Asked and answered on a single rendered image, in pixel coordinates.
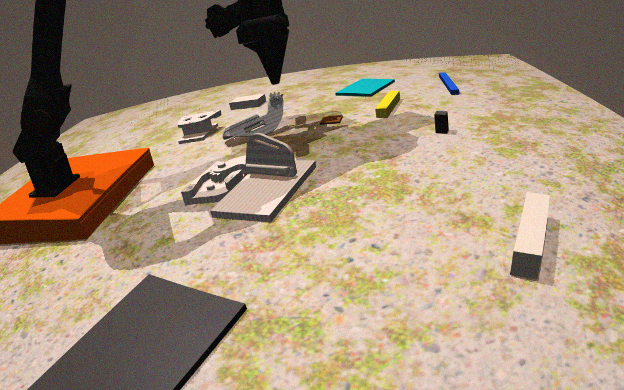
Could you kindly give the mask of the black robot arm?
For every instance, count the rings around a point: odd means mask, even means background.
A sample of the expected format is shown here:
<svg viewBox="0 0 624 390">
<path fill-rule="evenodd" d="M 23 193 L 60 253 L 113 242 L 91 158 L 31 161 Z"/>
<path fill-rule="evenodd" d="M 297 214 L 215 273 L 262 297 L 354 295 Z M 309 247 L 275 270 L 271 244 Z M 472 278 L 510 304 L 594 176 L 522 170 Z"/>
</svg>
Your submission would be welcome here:
<svg viewBox="0 0 624 390">
<path fill-rule="evenodd" d="M 63 85 L 60 73 L 66 0 L 36 0 L 32 65 L 21 114 L 21 128 L 13 154 L 25 163 L 34 190 L 29 197 L 56 197 L 80 177 L 73 174 L 60 136 L 70 107 L 72 84 Z M 250 20 L 244 0 L 207 9 L 206 29 L 214 38 Z"/>
</svg>

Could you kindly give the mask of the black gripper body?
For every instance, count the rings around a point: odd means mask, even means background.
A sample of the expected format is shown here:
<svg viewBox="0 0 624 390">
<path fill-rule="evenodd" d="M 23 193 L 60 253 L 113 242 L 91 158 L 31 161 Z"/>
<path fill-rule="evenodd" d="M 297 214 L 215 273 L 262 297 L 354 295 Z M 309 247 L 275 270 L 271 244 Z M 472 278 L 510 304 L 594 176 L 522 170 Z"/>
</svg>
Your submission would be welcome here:
<svg viewBox="0 0 624 390">
<path fill-rule="evenodd" d="M 282 0 L 244 0 L 250 20 L 236 30 L 239 44 L 256 42 L 288 34 L 288 15 Z"/>
</svg>

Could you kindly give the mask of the blue rectangular bar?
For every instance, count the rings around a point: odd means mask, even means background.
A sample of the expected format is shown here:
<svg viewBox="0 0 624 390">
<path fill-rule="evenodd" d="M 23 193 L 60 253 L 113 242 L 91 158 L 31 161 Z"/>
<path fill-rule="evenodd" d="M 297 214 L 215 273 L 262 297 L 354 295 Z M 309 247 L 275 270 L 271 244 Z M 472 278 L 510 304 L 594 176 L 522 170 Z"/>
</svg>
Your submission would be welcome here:
<svg viewBox="0 0 624 390">
<path fill-rule="evenodd" d="M 452 79 L 450 78 L 450 76 L 447 75 L 446 72 L 440 72 L 439 77 L 441 81 L 443 81 L 443 84 L 445 85 L 445 87 L 447 88 L 447 90 L 450 92 L 451 95 L 459 94 L 458 87 L 454 84 L 454 82 L 452 82 Z"/>
</svg>

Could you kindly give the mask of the teal flat plate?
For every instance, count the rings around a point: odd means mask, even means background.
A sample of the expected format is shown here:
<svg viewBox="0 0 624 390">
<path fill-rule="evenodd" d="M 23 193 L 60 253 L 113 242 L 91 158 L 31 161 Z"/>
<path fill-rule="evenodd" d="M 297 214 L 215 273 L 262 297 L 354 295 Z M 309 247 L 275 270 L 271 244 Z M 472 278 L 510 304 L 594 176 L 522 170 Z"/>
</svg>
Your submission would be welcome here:
<svg viewBox="0 0 624 390">
<path fill-rule="evenodd" d="M 357 97 L 372 97 L 377 94 L 380 90 L 383 90 L 385 87 L 394 83 L 395 79 L 359 79 L 359 81 L 354 82 L 352 85 L 348 85 L 342 90 L 336 92 L 336 95 L 351 95 Z"/>
</svg>

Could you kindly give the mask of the yellow rectangular bar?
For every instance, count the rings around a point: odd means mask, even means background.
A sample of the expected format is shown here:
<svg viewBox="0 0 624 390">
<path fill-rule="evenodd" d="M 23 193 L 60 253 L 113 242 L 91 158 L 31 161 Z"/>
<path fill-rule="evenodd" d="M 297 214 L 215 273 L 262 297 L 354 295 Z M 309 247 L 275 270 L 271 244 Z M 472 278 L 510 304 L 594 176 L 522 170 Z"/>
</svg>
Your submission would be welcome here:
<svg viewBox="0 0 624 390">
<path fill-rule="evenodd" d="M 398 101 L 400 101 L 400 91 L 389 91 L 376 106 L 376 118 L 388 118 Z"/>
</svg>

